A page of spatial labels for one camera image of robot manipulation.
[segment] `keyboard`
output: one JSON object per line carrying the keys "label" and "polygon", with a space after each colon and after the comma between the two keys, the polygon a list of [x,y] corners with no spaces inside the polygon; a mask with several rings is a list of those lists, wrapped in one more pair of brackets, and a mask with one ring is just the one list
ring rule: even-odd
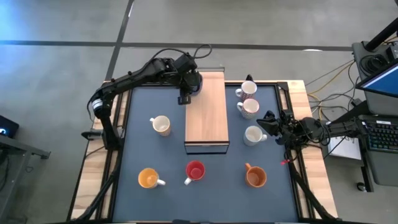
{"label": "keyboard", "polygon": [[386,118],[378,119],[363,120],[368,130],[369,150],[398,153],[398,122]]}

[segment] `monitor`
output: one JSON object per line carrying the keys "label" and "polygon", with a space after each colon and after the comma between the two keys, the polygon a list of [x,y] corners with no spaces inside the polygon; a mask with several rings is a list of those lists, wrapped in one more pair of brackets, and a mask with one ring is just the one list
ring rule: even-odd
{"label": "monitor", "polygon": [[356,88],[398,98],[398,60],[365,78]]}

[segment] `wooden box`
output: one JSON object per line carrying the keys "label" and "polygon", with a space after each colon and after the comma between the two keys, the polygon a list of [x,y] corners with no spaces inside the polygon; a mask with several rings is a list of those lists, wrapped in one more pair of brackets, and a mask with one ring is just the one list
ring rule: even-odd
{"label": "wooden box", "polygon": [[224,72],[201,72],[202,88],[185,113],[187,154],[225,154],[229,146]]}

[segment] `chair wheel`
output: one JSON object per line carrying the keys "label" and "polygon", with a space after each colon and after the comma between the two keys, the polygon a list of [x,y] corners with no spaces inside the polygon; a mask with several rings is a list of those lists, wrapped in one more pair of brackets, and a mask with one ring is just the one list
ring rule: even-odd
{"label": "chair wheel", "polygon": [[365,184],[362,183],[362,182],[356,183],[356,188],[357,188],[359,191],[366,192]]}

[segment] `gray floor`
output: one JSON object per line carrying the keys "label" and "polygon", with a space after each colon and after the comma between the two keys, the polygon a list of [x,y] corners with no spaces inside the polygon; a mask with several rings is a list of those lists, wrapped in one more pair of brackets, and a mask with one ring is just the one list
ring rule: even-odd
{"label": "gray floor", "polygon": [[[0,40],[115,42],[127,2],[0,0]],[[124,41],[348,47],[369,40],[397,15],[394,0],[135,0]],[[157,50],[122,48],[113,77],[138,69]],[[0,114],[21,125],[22,142],[52,151],[49,160],[31,162],[34,171],[18,190],[14,217],[35,224],[66,219],[86,147],[80,133],[91,126],[86,102],[104,80],[112,52],[113,47],[0,45],[0,87],[7,92],[0,97]],[[197,63],[225,67],[228,80],[250,73],[258,80],[308,83],[351,59],[350,52],[214,49]],[[351,76],[358,76],[355,66]],[[345,72],[317,96],[351,87]],[[363,92],[356,97],[364,99]],[[347,102],[341,97],[325,105]],[[344,111],[325,113],[335,119]],[[333,157],[325,163],[341,218],[398,223],[398,188],[375,185],[374,193],[358,192],[359,167]]]}

